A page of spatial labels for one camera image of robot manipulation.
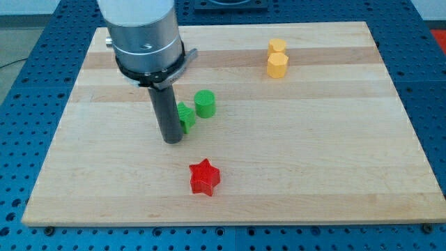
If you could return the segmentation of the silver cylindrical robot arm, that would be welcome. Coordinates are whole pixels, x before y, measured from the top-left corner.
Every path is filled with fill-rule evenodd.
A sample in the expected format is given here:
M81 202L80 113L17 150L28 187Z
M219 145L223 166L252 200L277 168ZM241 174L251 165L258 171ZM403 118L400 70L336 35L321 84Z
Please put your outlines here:
M120 71L140 86L163 90L181 77L197 49L187 52L174 0L98 0Z

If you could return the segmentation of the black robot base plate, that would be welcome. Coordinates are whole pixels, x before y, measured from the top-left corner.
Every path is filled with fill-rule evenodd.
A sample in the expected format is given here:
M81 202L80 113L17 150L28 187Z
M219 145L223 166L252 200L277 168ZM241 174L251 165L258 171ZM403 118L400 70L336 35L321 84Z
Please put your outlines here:
M267 10L269 0L194 0L195 10Z

